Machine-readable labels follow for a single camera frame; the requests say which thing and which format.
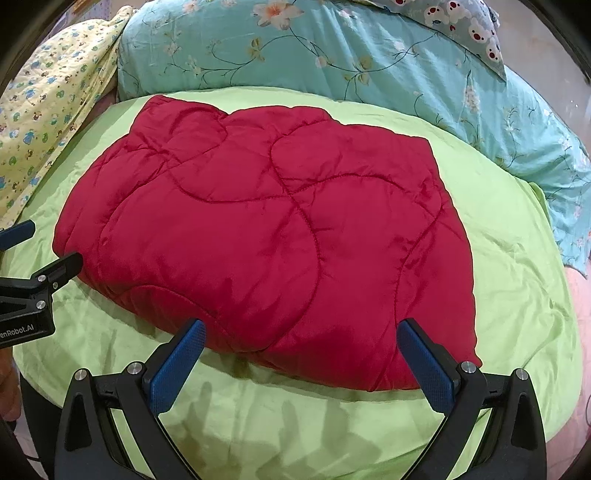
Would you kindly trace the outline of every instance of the gray pillow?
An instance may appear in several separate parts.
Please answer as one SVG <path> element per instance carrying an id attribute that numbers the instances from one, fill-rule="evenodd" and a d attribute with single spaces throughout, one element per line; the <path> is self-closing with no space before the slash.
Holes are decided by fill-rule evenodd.
<path id="1" fill-rule="evenodd" d="M 505 65 L 496 29 L 498 14 L 483 0 L 358 0 L 386 8 L 441 32 L 480 58 L 503 80 Z"/>

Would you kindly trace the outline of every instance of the silver screw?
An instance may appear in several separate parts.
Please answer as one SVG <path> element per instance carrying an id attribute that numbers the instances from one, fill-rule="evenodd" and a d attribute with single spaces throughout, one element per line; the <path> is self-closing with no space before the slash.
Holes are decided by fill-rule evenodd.
<path id="1" fill-rule="evenodd" d="M 530 377 L 528 372 L 526 372 L 522 368 L 518 368 L 517 370 L 515 370 L 515 375 L 517 375 L 517 378 L 519 378 L 520 380 L 527 380 Z"/>
<path id="2" fill-rule="evenodd" d="M 134 362 L 134 363 L 129 364 L 127 366 L 127 372 L 132 375 L 137 375 L 138 373 L 140 373 L 142 371 L 142 367 L 143 367 L 143 365 L 141 363 Z"/>
<path id="3" fill-rule="evenodd" d="M 476 365 L 472 362 L 462 362 L 462 370 L 467 374 L 472 374 L 476 371 Z"/>
<path id="4" fill-rule="evenodd" d="M 76 380 L 78 380 L 78 382 L 80 380 L 84 380 L 87 376 L 86 370 L 84 370 L 83 368 L 80 368 L 75 374 L 74 374 L 74 378 Z"/>

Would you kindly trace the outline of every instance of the person's arm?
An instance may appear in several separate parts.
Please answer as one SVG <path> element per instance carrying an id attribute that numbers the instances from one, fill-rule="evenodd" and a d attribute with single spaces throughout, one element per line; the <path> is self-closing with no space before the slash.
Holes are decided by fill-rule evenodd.
<path id="1" fill-rule="evenodd" d="M 0 417 L 6 421 L 21 416 L 21 391 L 17 370 L 12 363 L 12 348 L 0 350 Z"/>

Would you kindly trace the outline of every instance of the yellow patterned fabric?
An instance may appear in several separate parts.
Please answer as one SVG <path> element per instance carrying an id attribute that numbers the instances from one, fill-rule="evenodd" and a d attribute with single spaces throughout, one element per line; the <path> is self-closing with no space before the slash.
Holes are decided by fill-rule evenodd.
<path id="1" fill-rule="evenodd" d="M 47 40 L 0 98 L 0 228 L 35 188 L 117 72 L 119 39 L 134 10 L 88 20 Z"/>

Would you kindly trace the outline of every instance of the blue gripper pad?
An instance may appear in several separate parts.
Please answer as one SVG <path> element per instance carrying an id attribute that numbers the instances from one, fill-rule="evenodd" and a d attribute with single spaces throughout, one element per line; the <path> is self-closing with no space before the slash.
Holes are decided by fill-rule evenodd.
<path id="1" fill-rule="evenodd" d="M 169 411 L 205 347 L 206 329 L 195 321 L 150 382 L 148 402 L 155 416 Z"/>
<path id="2" fill-rule="evenodd" d="M 431 408 L 449 415 L 455 403 L 454 383 L 411 324 L 398 324 L 397 344 Z"/>
<path id="3" fill-rule="evenodd" d="M 35 223 L 32 220 L 26 220 L 23 223 L 14 225 L 6 230 L 0 231 L 0 251 L 6 251 L 9 248 L 29 240 L 35 235 Z"/>

